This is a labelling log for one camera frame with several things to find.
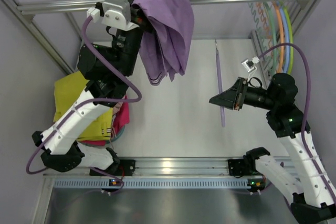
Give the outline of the purple clothes hanger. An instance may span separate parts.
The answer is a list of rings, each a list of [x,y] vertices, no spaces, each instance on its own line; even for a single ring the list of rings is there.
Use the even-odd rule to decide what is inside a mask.
[[[219,57],[219,50],[217,46],[217,40],[215,40],[215,59],[216,59],[216,72],[217,72],[217,84],[218,84],[218,92],[222,93],[222,73],[221,73],[221,64],[220,64],[220,57]],[[225,127],[225,112],[224,108],[220,107],[220,114],[221,114],[221,124],[222,127]]]

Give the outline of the purple trousers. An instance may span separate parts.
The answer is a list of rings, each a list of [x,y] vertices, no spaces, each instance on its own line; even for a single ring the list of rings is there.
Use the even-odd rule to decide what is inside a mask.
[[[153,27],[145,32],[139,54],[151,85],[166,76],[185,75],[192,36],[194,13],[190,0],[134,0]]]

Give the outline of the yellow trousers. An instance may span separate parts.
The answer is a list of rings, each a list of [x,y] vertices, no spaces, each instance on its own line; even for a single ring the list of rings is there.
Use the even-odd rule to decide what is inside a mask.
[[[58,121],[79,98],[88,80],[77,71],[57,80],[54,84],[56,112],[53,121]],[[113,109],[100,115],[80,135],[80,141],[103,141],[111,135]]]

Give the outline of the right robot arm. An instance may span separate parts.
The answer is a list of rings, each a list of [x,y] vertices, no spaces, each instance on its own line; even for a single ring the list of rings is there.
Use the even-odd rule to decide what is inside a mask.
[[[285,147],[298,177],[281,167],[264,147],[246,152],[244,161],[250,171],[266,176],[281,192],[298,223],[320,223],[335,217],[335,187],[322,167],[304,113],[295,105],[297,92],[294,78],[286,73],[275,74],[266,89],[251,87],[239,77],[209,102],[237,111],[244,104],[268,111],[267,123]]]

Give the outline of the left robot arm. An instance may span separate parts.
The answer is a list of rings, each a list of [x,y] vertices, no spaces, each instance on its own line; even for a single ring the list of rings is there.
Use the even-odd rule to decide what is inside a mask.
[[[102,21],[117,31],[110,47],[97,46],[87,37],[91,22]],[[142,98],[140,90],[129,80],[133,74],[144,32],[152,25],[134,0],[97,2],[87,12],[81,35],[78,70],[87,80],[85,88],[67,112],[50,128],[32,135],[45,169],[68,172],[87,167],[95,173],[113,175],[120,160],[112,148],[96,148],[78,142],[79,135],[100,115],[118,103],[128,103],[128,89],[136,93],[133,102]]]

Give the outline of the orange clothes hanger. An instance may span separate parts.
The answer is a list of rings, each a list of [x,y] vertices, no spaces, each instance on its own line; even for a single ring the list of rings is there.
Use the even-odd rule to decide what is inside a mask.
[[[268,4],[271,7],[271,10],[272,10],[274,18],[275,18],[277,40],[278,40],[277,44],[285,42],[285,32],[284,32],[284,29],[283,29],[281,14],[280,14],[279,6],[278,6],[279,1],[281,1],[281,0],[267,1]],[[279,49],[279,52],[280,52],[279,66],[277,68],[277,73],[278,73],[278,72],[283,72],[283,65],[285,63],[286,53],[285,53],[285,46],[279,47],[277,49]]]

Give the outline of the pink cloth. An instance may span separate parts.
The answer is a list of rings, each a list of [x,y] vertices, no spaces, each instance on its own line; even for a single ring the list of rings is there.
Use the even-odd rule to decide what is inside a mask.
[[[117,114],[117,113],[120,111],[120,109],[122,108],[122,106],[123,106],[123,103],[122,103],[122,102],[117,103],[117,104],[113,107],[113,114]]]

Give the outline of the magenta cloth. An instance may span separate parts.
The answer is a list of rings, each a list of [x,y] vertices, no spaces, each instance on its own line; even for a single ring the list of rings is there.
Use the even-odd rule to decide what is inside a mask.
[[[77,138],[84,140],[103,140],[103,137],[110,137],[110,131],[118,130],[130,123],[129,105],[123,103],[122,108],[117,114],[113,114],[113,108],[103,113],[93,121]]]

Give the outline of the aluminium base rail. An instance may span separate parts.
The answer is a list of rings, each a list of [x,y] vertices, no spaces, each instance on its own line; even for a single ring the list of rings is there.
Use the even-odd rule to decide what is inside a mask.
[[[122,157],[126,177],[229,177],[241,157]]]

